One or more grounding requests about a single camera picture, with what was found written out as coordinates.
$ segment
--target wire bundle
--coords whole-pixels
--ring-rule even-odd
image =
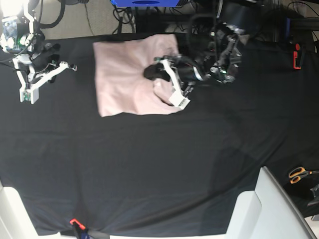
[[[311,16],[311,17],[306,17],[306,18],[319,18],[319,14],[318,14],[309,4],[307,4],[307,3],[303,2],[303,1],[292,1],[291,3],[289,3],[289,4],[287,5],[287,8],[289,8],[290,5],[293,5],[293,8],[294,8],[294,10],[295,10],[295,3],[301,3],[301,4],[306,5],[307,7],[309,7],[309,8],[311,9],[311,11],[313,11],[313,12],[317,15],[317,16]],[[317,37],[317,35],[315,34],[315,32],[312,31],[312,33],[313,33],[313,35],[315,36],[315,38],[317,39],[317,41],[318,41],[318,37]]]
[[[119,8],[115,5],[113,5],[113,7],[113,16],[119,22],[119,25],[117,28],[115,28],[112,34],[115,34],[116,32],[121,33],[123,24],[129,24],[132,28],[132,33],[135,33],[135,26],[133,22],[134,15],[132,9],[130,7]]]
[[[22,55],[22,54],[28,49],[28,47],[31,45],[31,43],[32,43],[33,40],[34,40],[36,33],[39,32],[39,30],[40,30],[41,19],[42,19],[42,13],[43,13],[43,0],[41,0],[40,15],[39,15],[39,19],[38,19],[38,27],[36,28],[36,30],[35,30],[35,32],[34,32],[34,34],[33,34],[33,37],[32,37],[32,39],[30,40],[29,44],[28,44],[22,51],[20,51],[18,54],[13,55],[12,57],[7,58],[7,59],[5,59],[5,60],[0,60],[0,65],[6,66],[6,67],[11,68],[11,69],[13,69],[13,70],[15,70],[15,71],[22,71],[22,72],[27,73],[26,70],[16,69],[16,68],[14,68],[14,67],[12,67],[12,66],[9,66],[9,65],[5,64],[4,62],[10,61],[10,60],[16,58],[17,56]]]
[[[92,26],[91,26],[91,21],[90,21],[90,18],[89,18],[89,11],[88,11],[88,7],[86,5],[87,3],[84,4],[84,7],[85,7],[85,12],[86,12],[86,19],[88,21],[88,24],[89,24],[89,28],[90,28],[90,31],[92,33],[92,36],[95,36],[94,32],[93,32],[93,29],[92,29]]]
[[[180,10],[178,10],[178,9],[183,8],[183,7],[186,6],[187,4],[190,4],[190,5],[192,6],[192,8],[194,9],[195,13],[198,12],[198,3],[196,3],[194,0],[187,0],[187,1],[185,1],[185,3],[184,3],[183,5],[181,5],[181,6],[170,7],[170,8],[169,8],[169,11],[170,11],[170,13],[173,14],[173,15],[178,15],[178,14],[184,15],[184,13],[182,13],[182,12],[181,12]],[[187,30],[187,28],[184,28],[184,26],[183,26],[182,24],[180,24],[180,23],[177,21],[177,19],[176,19],[176,21],[175,21],[175,24],[176,24],[176,28],[174,29],[173,32],[176,32],[177,29],[179,29],[181,32],[185,32],[185,31]],[[197,30],[197,26],[196,26],[196,28],[192,29],[192,32],[195,33],[196,30]]]

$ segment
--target red clamp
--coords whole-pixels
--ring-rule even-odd
[[[304,51],[300,47],[300,45],[297,43],[296,44],[296,51],[294,51],[294,69],[300,70],[301,66],[303,65],[304,62]]]
[[[73,218],[73,219],[70,221],[70,224],[73,225],[73,226],[75,226],[75,224],[76,224],[76,225],[77,225],[81,230],[83,230],[83,231],[86,229],[85,226],[84,226],[83,224],[79,223],[79,221],[76,220],[75,218]]]

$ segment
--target black tablecloth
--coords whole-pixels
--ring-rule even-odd
[[[237,80],[196,89],[186,110],[101,118],[92,43],[142,37],[58,40],[61,60],[78,71],[43,86],[33,106],[19,102],[17,76],[0,66],[0,179],[19,191],[38,233],[69,230],[76,217],[111,235],[223,234],[264,165],[305,216],[317,214],[300,193],[316,178],[287,184],[295,166],[319,168],[317,55],[296,71],[292,52],[251,42]]]

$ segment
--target cable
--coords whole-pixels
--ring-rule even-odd
[[[317,41],[319,41],[317,35],[315,34],[315,32],[314,31],[312,31],[312,32],[313,32],[315,38],[317,39]]]
[[[49,29],[49,28],[54,28],[56,27],[60,21],[62,20],[64,13],[65,13],[65,6],[66,6],[66,0],[61,0],[61,9],[60,9],[60,14],[58,18],[55,20],[55,22],[51,24],[40,24],[40,28],[42,29]]]
[[[90,31],[91,31],[92,35],[95,36],[93,33],[93,30],[92,30],[92,26],[91,26],[91,22],[90,22],[90,18],[89,18],[88,7],[86,6],[86,4],[84,4],[84,7],[85,7],[86,19],[88,20]]]
[[[161,13],[160,9],[157,6],[155,6],[154,8],[157,11],[157,13]]]
[[[132,28],[132,33],[135,33],[135,26],[133,23],[133,13],[132,9],[130,7],[127,8],[118,8],[115,5],[113,5],[113,16],[114,18],[119,22],[119,26],[121,24],[130,24]],[[115,32],[119,29],[119,26],[112,32],[112,34],[115,34]]]
[[[191,30],[192,30],[193,23],[198,18],[215,18],[215,17],[211,13],[201,13],[201,14],[195,14],[194,16],[190,18],[188,22],[188,27],[187,27],[187,33],[186,33],[186,43],[190,51],[193,51],[193,52],[196,52],[198,50],[195,50],[191,44],[191,34],[192,34]]]
[[[175,15],[175,16],[176,16],[176,14],[174,14],[174,12],[177,12],[177,13],[179,13],[179,14],[181,14],[181,15],[184,15],[184,13],[180,12],[179,10],[176,10],[174,7],[170,7],[170,8],[169,8],[169,11],[170,11],[170,13],[171,13],[172,15]],[[184,31],[186,30],[186,29],[183,27],[183,25],[179,24],[179,22],[177,21],[177,17],[175,17],[175,24],[176,24],[176,28],[174,29],[173,32],[175,32],[175,31],[177,30],[177,28],[179,28],[179,30],[180,30],[181,32],[184,32]]]
[[[10,61],[10,60],[12,60],[12,59],[14,59],[14,58],[20,56],[20,55],[22,55],[22,54],[28,49],[28,47],[31,45],[31,43],[32,43],[33,40],[34,40],[36,33],[40,30],[40,24],[41,24],[41,19],[42,19],[42,13],[43,13],[43,0],[41,0],[41,8],[40,8],[40,17],[39,17],[38,28],[37,28],[37,30],[34,32],[33,37],[31,38],[29,44],[28,44],[22,51],[20,51],[19,53],[13,55],[12,57],[9,57],[9,58],[7,58],[7,59],[5,59],[5,60],[0,60],[0,63],[4,63],[4,62],[7,62],[7,61]]]
[[[295,5],[293,4],[293,8],[294,8],[294,11],[296,11],[298,14],[300,14],[300,15],[302,15],[300,12],[299,12],[299,9],[297,8],[295,8]]]
[[[214,24],[214,30],[216,29],[216,26],[217,26],[217,12],[216,12],[216,4],[213,3],[213,24]],[[217,67],[218,67],[218,78],[221,79],[220,77],[220,67],[218,65],[218,45],[217,45],[217,40],[216,40],[216,37],[214,37],[214,44],[215,44],[215,63],[217,64]]]
[[[5,63],[0,63],[0,66],[6,66],[6,67],[8,67],[8,68],[10,68],[10,69],[12,69],[12,70],[21,71],[21,72],[27,73],[26,70],[16,69],[16,68],[14,68],[13,66],[9,66],[9,65],[7,65],[7,64],[5,64]]]
[[[319,14],[318,14],[309,4],[307,4],[307,3],[305,3],[305,2],[302,2],[302,1],[292,1],[291,3],[289,3],[289,4],[287,5],[287,8],[289,8],[289,6],[290,6],[291,4],[293,4],[293,6],[294,6],[295,3],[301,3],[301,4],[304,4],[304,5],[308,6],[317,16],[319,16]]]
[[[194,9],[195,13],[198,12],[198,4],[197,2],[195,2],[194,0],[189,0],[189,3],[191,5],[191,7]]]
[[[250,38],[251,39],[254,39],[254,38],[256,38],[259,34],[260,34],[260,32],[263,30],[263,28],[264,28],[264,26],[265,26],[265,24],[267,23],[267,21],[269,20],[269,18],[276,12],[276,11],[278,11],[278,10],[281,10],[280,8],[273,8],[273,9],[271,9],[271,10],[269,10],[268,12],[266,12],[261,18],[261,23],[260,23],[260,27],[259,27],[259,29],[258,29],[258,31],[256,31],[256,33],[255,34],[253,34]]]

